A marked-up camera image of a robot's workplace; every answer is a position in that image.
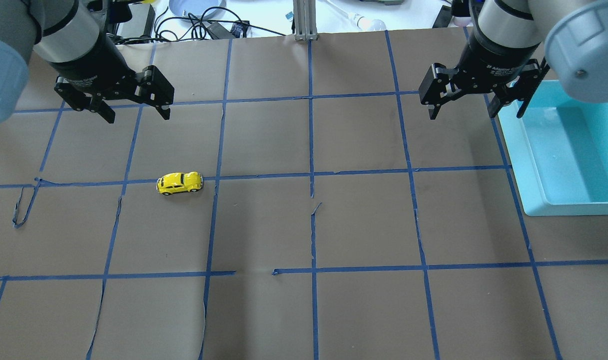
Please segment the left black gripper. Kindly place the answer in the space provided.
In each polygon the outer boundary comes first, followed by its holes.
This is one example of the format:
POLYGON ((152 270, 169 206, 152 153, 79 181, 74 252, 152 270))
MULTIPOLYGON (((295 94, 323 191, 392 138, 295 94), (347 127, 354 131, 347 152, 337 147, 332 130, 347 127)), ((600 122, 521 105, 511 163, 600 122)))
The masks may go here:
POLYGON ((143 70, 142 96, 137 94, 136 72, 104 34, 98 35, 93 47, 82 57, 60 63, 48 60, 48 64, 67 80, 56 82, 54 91, 74 111, 98 114, 112 125, 115 112, 105 101, 125 100, 150 105, 164 120, 170 119, 173 85, 159 68, 150 65, 143 70))

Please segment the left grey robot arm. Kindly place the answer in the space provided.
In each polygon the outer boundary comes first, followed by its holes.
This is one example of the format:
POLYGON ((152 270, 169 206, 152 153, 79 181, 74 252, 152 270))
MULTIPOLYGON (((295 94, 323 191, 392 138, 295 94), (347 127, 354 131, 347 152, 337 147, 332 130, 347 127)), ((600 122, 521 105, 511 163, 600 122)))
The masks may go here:
POLYGON ((134 71, 107 31, 114 6, 127 0, 0 0, 0 123, 16 109, 38 55, 57 72, 54 91, 76 112, 89 111, 114 123, 109 101, 148 105, 170 119, 174 87, 153 65, 134 71))

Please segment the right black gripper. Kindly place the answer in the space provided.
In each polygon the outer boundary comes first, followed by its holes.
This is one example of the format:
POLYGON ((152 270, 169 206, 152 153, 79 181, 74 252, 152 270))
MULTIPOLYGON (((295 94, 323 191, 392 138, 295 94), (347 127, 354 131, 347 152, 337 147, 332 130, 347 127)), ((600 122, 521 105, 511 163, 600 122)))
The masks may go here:
POLYGON ((496 117, 502 107, 520 101, 516 118, 523 118, 551 70, 545 57, 541 63, 531 59, 537 47, 539 44, 526 48, 500 46, 494 52, 480 42, 470 42, 456 68, 433 63, 419 86, 420 103, 427 107, 429 119, 436 120, 441 107, 454 100, 455 95, 491 92, 494 98, 487 106, 489 117, 496 117))

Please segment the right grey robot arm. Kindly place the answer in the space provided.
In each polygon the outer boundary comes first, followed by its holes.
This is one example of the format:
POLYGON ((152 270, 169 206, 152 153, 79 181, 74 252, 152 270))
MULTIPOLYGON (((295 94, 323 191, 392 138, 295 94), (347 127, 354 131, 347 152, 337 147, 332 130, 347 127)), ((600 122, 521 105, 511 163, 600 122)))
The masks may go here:
POLYGON ((434 120, 465 95, 494 94, 490 117, 519 101, 524 116, 547 73, 567 95, 608 103, 608 0, 466 0, 473 29, 454 68, 434 63, 419 86, 434 120))

